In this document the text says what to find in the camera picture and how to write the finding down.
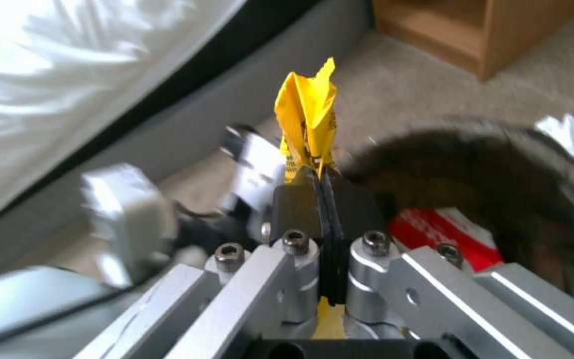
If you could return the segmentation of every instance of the red and white box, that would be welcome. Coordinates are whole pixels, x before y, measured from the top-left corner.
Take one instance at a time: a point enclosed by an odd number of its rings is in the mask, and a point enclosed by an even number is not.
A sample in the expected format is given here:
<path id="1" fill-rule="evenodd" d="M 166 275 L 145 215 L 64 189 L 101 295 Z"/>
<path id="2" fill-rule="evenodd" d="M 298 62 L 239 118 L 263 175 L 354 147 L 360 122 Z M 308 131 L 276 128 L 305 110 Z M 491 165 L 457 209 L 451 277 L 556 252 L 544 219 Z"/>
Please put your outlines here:
<path id="1" fill-rule="evenodd" d="M 456 208 L 405 209 L 389 223 L 389 233 L 409 250 L 440 243 L 460 248 L 465 268 L 482 271 L 504 263 L 487 229 L 471 222 Z"/>

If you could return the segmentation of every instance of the crumpled yellow paper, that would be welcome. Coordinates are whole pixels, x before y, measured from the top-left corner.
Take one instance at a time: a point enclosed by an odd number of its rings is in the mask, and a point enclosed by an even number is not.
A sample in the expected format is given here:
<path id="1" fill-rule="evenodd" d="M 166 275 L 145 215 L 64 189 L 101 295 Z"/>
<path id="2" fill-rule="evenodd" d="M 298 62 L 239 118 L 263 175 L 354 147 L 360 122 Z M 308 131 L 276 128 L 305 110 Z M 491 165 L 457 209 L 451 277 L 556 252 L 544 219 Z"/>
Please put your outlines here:
<path id="1" fill-rule="evenodd" d="M 276 102 L 276 120 L 283 130 L 280 151 L 286 157 L 285 182 L 291 182 L 301 166 L 310 166 L 322 175 L 324 166 L 333 166 L 331 153 L 335 137 L 335 70 L 330 57 L 315 77 L 290 72 Z"/>

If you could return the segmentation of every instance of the beige carpet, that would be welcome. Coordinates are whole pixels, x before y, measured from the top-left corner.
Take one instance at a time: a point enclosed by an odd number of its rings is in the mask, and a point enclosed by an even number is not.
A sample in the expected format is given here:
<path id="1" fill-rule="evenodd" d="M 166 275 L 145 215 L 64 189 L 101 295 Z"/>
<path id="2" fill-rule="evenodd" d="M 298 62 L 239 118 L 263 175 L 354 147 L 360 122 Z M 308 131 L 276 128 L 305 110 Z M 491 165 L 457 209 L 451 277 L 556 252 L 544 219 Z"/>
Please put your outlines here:
<path id="1" fill-rule="evenodd" d="M 510 68 L 480 84 L 476 78 L 419 50 L 372 32 L 339 64 L 336 146 L 352 148 L 417 121 L 474 114 L 532 127 L 542 116 L 574 114 L 574 20 Z M 259 126 L 278 136 L 273 119 Z M 213 209 L 227 192 L 233 163 L 221 153 L 161 183 L 162 190 L 197 211 Z M 98 275 L 102 244 L 80 223 L 50 247 L 19 263 L 55 264 Z"/>

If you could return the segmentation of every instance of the wooden cabinet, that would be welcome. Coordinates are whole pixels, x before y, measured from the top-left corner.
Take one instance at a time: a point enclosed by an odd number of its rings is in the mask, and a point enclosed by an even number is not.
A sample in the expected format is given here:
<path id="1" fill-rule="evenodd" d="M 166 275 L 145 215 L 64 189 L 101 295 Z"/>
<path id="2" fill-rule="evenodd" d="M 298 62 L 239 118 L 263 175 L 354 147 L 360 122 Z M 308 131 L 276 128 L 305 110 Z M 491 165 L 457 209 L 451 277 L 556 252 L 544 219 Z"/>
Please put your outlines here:
<path id="1" fill-rule="evenodd" d="M 574 16 L 574 0 L 373 0 L 376 27 L 484 81 Z"/>

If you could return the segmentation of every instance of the cap screw head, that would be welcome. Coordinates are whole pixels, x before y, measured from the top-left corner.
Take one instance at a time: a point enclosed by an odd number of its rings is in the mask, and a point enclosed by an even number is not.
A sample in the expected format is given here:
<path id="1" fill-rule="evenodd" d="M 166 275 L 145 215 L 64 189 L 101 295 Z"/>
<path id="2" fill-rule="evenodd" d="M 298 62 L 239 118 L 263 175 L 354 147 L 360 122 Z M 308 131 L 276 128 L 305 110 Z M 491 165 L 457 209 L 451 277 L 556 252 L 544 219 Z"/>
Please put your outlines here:
<path id="1" fill-rule="evenodd" d="M 237 271 L 245 261 L 245 250 L 238 243 L 225 243 L 214 252 L 216 268 L 232 273 Z"/>
<path id="2" fill-rule="evenodd" d="M 462 269 L 462 264 L 464 264 L 464 256 L 456 245 L 450 243 L 440 243 L 435 248 L 437 253 L 442 257 L 442 259 L 453 264 L 457 268 Z"/>
<path id="3" fill-rule="evenodd" d="M 362 235 L 362 247 L 365 252 L 375 257 L 389 254 L 391 239 L 379 230 L 368 230 Z"/>
<path id="4" fill-rule="evenodd" d="M 301 230 L 287 230 L 281 241 L 283 242 L 283 250 L 289 255 L 304 255 L 309 252 L 309 236 Z"/>

